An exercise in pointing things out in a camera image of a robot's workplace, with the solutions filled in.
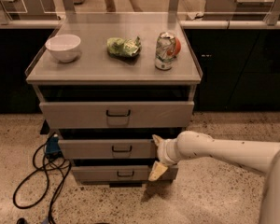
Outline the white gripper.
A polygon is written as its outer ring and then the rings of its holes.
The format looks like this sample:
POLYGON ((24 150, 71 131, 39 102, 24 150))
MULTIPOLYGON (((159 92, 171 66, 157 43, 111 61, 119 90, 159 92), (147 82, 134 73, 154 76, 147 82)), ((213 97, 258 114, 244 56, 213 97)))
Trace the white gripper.
POLYGON ((148 180, 156 181, 167 171, 167 166, 177 164, 179 159, 175 153, 175 139, 162 139, 156 134, 152 135, 152 139, 157 146, 159 161, 154 162, 148 180))

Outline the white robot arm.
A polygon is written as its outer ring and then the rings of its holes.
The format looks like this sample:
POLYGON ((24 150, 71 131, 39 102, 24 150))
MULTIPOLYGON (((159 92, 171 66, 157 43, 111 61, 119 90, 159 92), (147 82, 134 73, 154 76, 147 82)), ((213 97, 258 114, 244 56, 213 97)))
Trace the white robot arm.
POLYGON ((148 179, 158 180, 182 160, 210 157, 265 176, 259 224, 280 224, 280 142, 215 139, 184 131, 175 139, 153 136, 157 160, 148 179))

